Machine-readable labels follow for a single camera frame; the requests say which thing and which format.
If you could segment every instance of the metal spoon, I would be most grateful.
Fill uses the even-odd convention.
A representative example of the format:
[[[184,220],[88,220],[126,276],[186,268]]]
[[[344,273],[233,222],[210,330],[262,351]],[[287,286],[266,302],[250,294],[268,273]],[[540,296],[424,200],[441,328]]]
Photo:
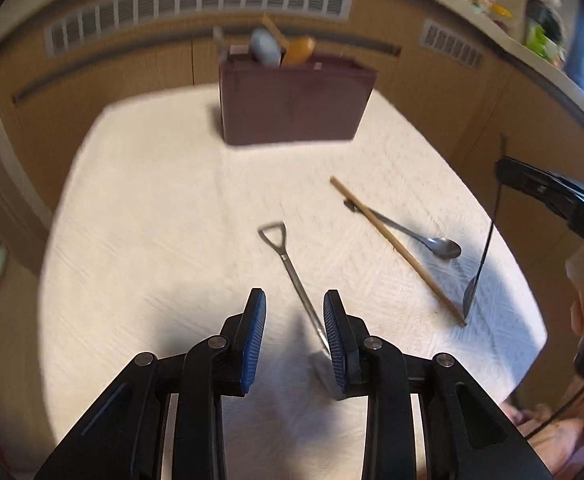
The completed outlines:
[[[354,203],[351,202],[350,200],[344,200],[343,203],[351,211],[355,213],[360,213],[358,207],[356,207]],[[432,253],[434,253],[434,256],[437,256],[442,260],[453,260],[454,258],[458,258],[460,256],[461,251],[460,245],[454,242],[453,240],[448,240],[447,238],[427,238],[425,236],[415,233],[414,231],[410,231],[406,227],[403,227],[401,224],[398,224],[392,219],[387,218],[387,216],[380,214],[378,211],[374,211],[374,209],[370,209],[370,211],[374,216],[376,216],[377,219],[379,219],[385,225],[389,225],[390,227],[398,229],[398,231],[401,231],[406,235],[409,235],[412,238],[415,238],[416,240],[421,242],[425,247],[432,251]]]

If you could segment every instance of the brown box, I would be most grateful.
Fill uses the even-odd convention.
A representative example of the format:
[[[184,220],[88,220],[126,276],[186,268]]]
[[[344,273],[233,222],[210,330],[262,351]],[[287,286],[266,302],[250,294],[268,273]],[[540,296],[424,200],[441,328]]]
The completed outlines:
[[[329,54],[283,67],[263,66],[240,54],[221,63],[219,81],[227,144],[351,140],[376,71]]]

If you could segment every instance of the spoon bowl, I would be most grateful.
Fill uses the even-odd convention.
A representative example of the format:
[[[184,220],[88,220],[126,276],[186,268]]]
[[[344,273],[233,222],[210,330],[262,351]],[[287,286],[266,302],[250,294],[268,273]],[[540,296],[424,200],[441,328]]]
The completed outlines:
[[[352,201],[344,200],[343,203],[351,211],[358,213],[361,212],[360,209],[356,207],[356,205]],[[379,219],[385,225],[393,227],[398,231],[401,231],[402,233],[405,233],[406,235],[409,235],[412,238],[415,238],[416,240],[421,242],[425,247],[432,251],[434,256],[441,258],[441,260],[453,260],[454,258],[458,258],[460,256],[460,252],[462,251],[462,249],[460,248],[460,245],[454,242],[453,240],[443,237],[427,238],[425,236],[415,233],[414,231],[410,231],[409,229],[403,227],[398,222],[395,222],[392,219],[387,218],[387,216],[380,214],[378,211],[374,211],[373,209],[370,209],[370,211],[374,216],[376,216],[377,219]]]
[[[476,280],[478,279],[478,274],[474,276],[465,287],[465,291],[462,294],[462,316],[463,319],[467,319],[470,313],[470,306],[472,306],[472,301],[474,300],[474,294],[476,293]]]

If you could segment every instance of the wall vent grille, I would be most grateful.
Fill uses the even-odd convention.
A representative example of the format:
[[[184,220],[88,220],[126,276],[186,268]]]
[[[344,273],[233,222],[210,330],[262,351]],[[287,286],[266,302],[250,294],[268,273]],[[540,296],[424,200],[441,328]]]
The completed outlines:
[[[352,0],[101,0],[44,31],[48,56],[58,56],[115,30],[192,12],[256,9],[346,21]]]
[[[483,60],[483,54],[475,46],[432,20],[425,21],[421,46],[450,57],[469,68],[479,68]]]

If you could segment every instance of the metal screw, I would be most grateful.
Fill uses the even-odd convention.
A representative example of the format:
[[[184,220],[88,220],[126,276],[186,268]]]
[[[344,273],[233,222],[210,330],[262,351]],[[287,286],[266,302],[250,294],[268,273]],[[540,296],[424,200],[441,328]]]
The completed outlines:
[[[227,339],[222,335],[215,335],[207,340],[207,345],[210,348],[223,348],[227,345]]]
[[[138,366],[147,366],[154,361],[154,356],[150,352],[143,352],[134,358],[134,364]]]
[[[365,348],[369,348],[370,350],[378,350],[381,346],[383,346],[383,342],[373,335],[370,337],[366,337],[365,341],[363,341]]]
[[[437,363],[440,364],[444,368],[449,368],[452,365],[454,365],[454,363],[456,363],[456,361],[454,360],[454,358],[450,354],[438,354],[437,355]]]

